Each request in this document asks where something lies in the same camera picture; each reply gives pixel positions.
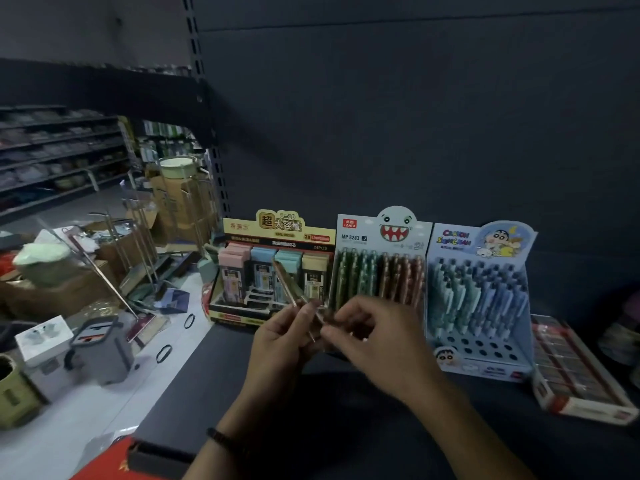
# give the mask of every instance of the person's left hand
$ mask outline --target person's left hand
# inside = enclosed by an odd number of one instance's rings
[[[254,407],[276,406],[295,386],[302,366],[319,350],[309,335],[317,305],[289,305],[255,332],[241,396]]]

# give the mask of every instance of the hand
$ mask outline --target hand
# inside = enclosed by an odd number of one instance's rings
[[[336,346],[375,386],[411,407],[447,382],[438,367],[414,309],[373,296],[350,299],[335,315],[340,328],[325,325],[322,337]],[[357,325],[373,327],[366,341],[349,334]]]
[[[253,404],[272,406],[288,397],[302,366],[321,350],[309,329],[317,305],[289,305],[255,332],[241,395]]]

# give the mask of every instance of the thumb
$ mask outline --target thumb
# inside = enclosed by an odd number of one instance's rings
[[[336,346],[352,364],[358,368],[360,367],[364,354],[364,343],[352,337],[344,330],[332,325],[322,327],[320,335],[322,335],[327,342]]]

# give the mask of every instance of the cartoon character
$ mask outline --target cartoon character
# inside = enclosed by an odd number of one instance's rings
[[[513,235],[516,229],[517,226],[513,226],[508,232],[503,229],[496,229],[490,232],[484,236],[484,247],[478,248],[476,255],[484,258],[493,256],[514,257],[522,245],[522,238]]]
[[[438,347],[433,354],[436,356],[436,362],[439,367],[443,365],[454,365],[456,361],[455,347]]]
[[[382,239],[390,242],[404,241],[413,229],[411,223],[415,221],[415,215],[406,207],[393,205],[378,214],[380,222],[380,235]]]

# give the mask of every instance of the gray plastic container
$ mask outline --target gray plastic container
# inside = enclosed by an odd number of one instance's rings
[[[133,366],[131,345],[117,315],[85,322],[71,340],[71,348],[101,386],[122,382]]]

